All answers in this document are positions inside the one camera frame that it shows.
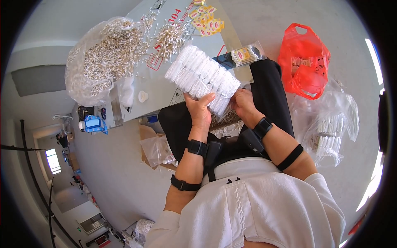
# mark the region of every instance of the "cotton swab package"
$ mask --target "cotton swab package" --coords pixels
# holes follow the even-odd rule
[[[218,118],[229,110],[230,98],[240,86],[240,81],[223,66],[192,45],[180,52],[165,78],[195,99],[214,92],[215,99],[208,107]]]

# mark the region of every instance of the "cardboard box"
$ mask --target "cardboard box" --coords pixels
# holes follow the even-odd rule
[[[165,134],[163,133],[156,133],[153,128],[145,126],[145,125],[139,125],[139,134],[141,135],[141,140],[145,140],[147,138],[153,138],[153,137],[163,137],[165,136]],[[142,162],[145,162],[145,164],[147,164],[150,168],[152,168],[153,170],[156,169],[158,166],[154,166],[151,167],[149,164],[148,159],[146,158],[145,152],[143,151],[143,149],[141,148],[141,153],[142,153],[142,157],[141,160]],[[176,170],[176,167],[173,164],[161,164],[160,166],[163,166],[167,169],[171,169],[171,170]]]
[[[79,163],[77,163],[77,160],[75,160],[75,159],[70,160],[70,164],[72,166],[73,171],[80,169],[80,166],[79,166]]]
[[[68,134],[66,134],[66,137],[67,137],[67,140],[68,140],[69,142],[74,141],[74,135],[73,135],[73,133],[68,133]]]
[[[75,160],[76,159],[76,154],[74,152],[71,152],[68,154],[69,160]]]

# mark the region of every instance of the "pile of cotton swabs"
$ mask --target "pile of cotton swabs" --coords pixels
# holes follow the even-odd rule
[[[183,33],[189,23],[173,23],[166,24],[161,28],[157,34],[157,43],[161,46],[156,54],[157,57],[164,56],[166,62],[171,61],[171,56],[180,52],[184,40],[182,39]]]

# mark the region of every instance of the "table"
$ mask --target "table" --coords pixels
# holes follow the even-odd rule
[[[231,21],[227,17],[224,9],[218,0],[208,0],[206,4],[214,6],[217,10],[214,12],[215,18],[220,18],[225,23],[225,28],[221,33],[217,33],[210,37],[201,37],[199,35],[191,35],[198,33],[193,26],[188,27],[187,40],[192,40],[192,44],[203,50],[208,56],[216,57],[221,54],[227,53],[234,49],[241,48],[242,45],[237,37],[237,34],[231,24]],[[168,19],[171,15],[178,12],[178,18],[182,17],[187,11],[186,7],[191,5],[190,0],[144,0],[133,10],[131,10],[126,17],[132,18],[134,21],[141,18],[142,15],[146,15],[149,10],[158,11],[157,22],[159,28],[165,24],[164,19]],[[199,6],[193,6],[189,13],[194,9],[198,9]],[[152,32],[156,29],[156,22],[153,24]],[[155,49],[149,50],[150,53],[155,53]],[[175,60],[177,54],[172,56],[172,60]],[[131,108],[125,108],[121,106],[118,97],[112,101],[111,105],[114,113],[114,119],[119,121],[129,121],[139,117],[155,115],[161,108],[177,104],[184,101],[182,92],[175,87],[174,84],[170,83],[164,78],[165,72],[171,64],[165,63],[164,58],[153,58],[149,57],[149,62],[139,65],[137,68],[137,75],[134,79],[134,102]],[[251,70],[248,66],[242,66],[229,70],[236,78],[243,82],[253,82]],[[149,94],[149,99],[144,103],[140,103],[138,100],[138,93],[143,90]]]

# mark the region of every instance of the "person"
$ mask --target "person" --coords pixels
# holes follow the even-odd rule
[[[56,135],[56,140],[58,140],[58,144],[60,143],[63,148],[67,148],[67,137],[61,137],[59,134]]]
[[[198,101],[185,94],[185,103],[160,111],[179,165],[145,247],[339,246],[345,218],[294,139],[280,66],[266,59],[252,63],[251,72],[251,91],[239,89],[231,99],[244,122],[236,142],[208,132],[212,94]],[[258,137],[265,151],[255,153],[241,134],[263,120],[272,126]],[[215,162],[204,166],[203,156],[190,152],[192,140],[224,146]]]

